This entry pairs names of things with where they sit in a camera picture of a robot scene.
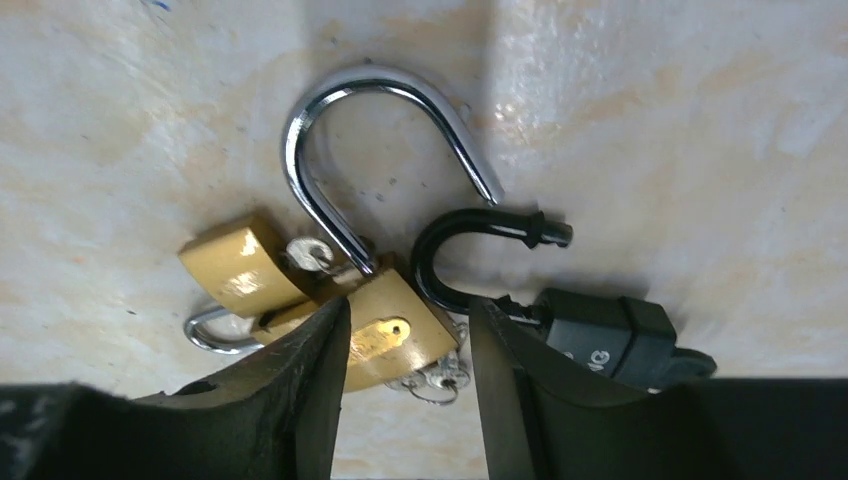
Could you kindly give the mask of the black padlock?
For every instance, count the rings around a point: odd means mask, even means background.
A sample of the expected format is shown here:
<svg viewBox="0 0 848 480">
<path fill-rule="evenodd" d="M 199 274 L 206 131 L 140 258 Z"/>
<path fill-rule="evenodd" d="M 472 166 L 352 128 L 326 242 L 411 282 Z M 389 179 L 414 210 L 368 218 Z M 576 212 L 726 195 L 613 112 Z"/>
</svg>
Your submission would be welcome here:
<svg viewBox="0 0 848 480">
<path fill-rule="evenodd" d="M 425 298 L 453 313 L 467 315 L 473 295 L 442 282 L 434 268 L 438 249 L 467 233 L 512 238 L 527 248 L 552 244 L 566 248 L 570 225 L 532 214 L 466 208 L 445 213 L 417 237 L 411 252 L 416 288 Z M 530 305 L 505 295 L 493 301 L 512 321 L 588 370 L 640 389 L 663 390 L 686 381 L 707 379 L 715 360 L 677 346 L 677 332 L 664 308 L 631 297 L 604 298 L 557 288 L 543 289 Z"/>
</svg>

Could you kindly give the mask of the small brass padlock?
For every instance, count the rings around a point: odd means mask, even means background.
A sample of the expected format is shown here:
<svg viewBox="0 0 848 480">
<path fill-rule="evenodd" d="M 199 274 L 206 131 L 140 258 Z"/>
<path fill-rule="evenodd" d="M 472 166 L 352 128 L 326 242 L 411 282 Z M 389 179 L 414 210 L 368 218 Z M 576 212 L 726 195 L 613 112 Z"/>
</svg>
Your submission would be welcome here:
<svg viewBox="0 0 848 480">
<path fill-rule="evenodd" d="M 335 255 L 316 237 L 284 238 L 268 216 L 255 212 L 213 227 L 187 242 L 178 259 L 216 305 L 187 318 L 186 338 L 196 347 L 223 355 L 252 353 L 272 342 L 261 329 L 280 314 L 283 332 L 299 326 L 319 304 L 320 276 L 328 274 Z M 236 316 L 250 320 L 243 339 L 209 332 L 213 320 Z"/>
</svg>

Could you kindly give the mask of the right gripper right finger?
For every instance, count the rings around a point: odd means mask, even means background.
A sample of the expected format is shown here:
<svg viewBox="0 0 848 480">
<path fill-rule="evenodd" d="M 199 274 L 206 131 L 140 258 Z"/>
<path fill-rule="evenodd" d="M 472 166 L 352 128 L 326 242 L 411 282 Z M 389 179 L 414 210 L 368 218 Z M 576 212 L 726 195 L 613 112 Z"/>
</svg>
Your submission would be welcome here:
<svg viewBox="0 0 848 480">
<path fill-rule="evenodd" d="M 710 379 L 651 394 L 592 373 L 493 302 L 470 307 L 492 479 L 843 479 L 843 379 Z"/>
</svg>

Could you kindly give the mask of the large padlock keys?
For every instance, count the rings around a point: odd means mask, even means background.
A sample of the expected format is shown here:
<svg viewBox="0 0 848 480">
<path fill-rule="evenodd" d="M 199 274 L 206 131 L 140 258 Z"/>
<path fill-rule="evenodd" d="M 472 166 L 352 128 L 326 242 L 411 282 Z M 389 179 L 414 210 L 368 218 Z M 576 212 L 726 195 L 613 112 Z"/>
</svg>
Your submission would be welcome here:
<svg viewBox="0 0 848 480">
<path fill-rule="evenodd" d="M 471 383 L 471 374 L 467 364 L 460 358 L 460 351 L 468 338 L 468 325 L 455 322 L 454 327 L 459 334 L 457 348 L 430 365 L 385 383 L 385 386 L 394 391 L 409 393 L 415 399 L 429 405 L 445 407 L 455 403 L 459 398 L 459 392 Z M 451 397 L 428 398 L 419 393 L 426 388 L 450 393 Z"/>
</svg>

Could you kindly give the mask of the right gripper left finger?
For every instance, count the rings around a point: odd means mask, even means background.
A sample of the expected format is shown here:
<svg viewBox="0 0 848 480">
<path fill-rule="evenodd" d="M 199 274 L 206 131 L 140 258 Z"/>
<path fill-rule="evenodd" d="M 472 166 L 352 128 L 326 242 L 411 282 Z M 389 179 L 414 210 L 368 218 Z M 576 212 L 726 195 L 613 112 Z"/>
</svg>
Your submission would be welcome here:
<svg viewBox="0 0 848 480">
<path fill-rule="evenodd" d="M 327 479 L 351 336 L 346 299 L 173 394 L 1 389 L 5 479 Z"/>
</svg>

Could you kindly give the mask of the large brass padlock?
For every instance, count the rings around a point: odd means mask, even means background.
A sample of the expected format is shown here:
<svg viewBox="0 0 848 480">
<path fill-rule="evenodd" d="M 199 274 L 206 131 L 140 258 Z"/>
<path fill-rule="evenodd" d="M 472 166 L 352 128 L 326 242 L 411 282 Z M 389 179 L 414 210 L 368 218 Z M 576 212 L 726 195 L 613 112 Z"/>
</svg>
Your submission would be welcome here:
<svg viewBox="0 0 848 480">
<path fill-rule="evenodd" d="M 498 204 L 503 188 L 447 97 L 422 77 L 377 64 L 337 70 L 308 89 L 296 102 L 284 129 L 281 161 L 295 199 L 348 258 L 354 270 L 319 284 L 317 297 L 297 307 L 269 312 L 251 333 L 268 345 L 305 323 L 326 301 L 344 297 L 350 306 L 351 340 L 345 389 L 364 390 L 396 383 L 415 390 L 425 370 L 455 354 L 460 335 L 443 310 L 413 288 L 404 262 L 394 253 L 376 255 L 354 233 L 312 177 L 306 142 L 319 116 L 332 104 L 357 94 L 382 93 L 420 108 L 445 139 L 480 197 Z"/>
</svg>

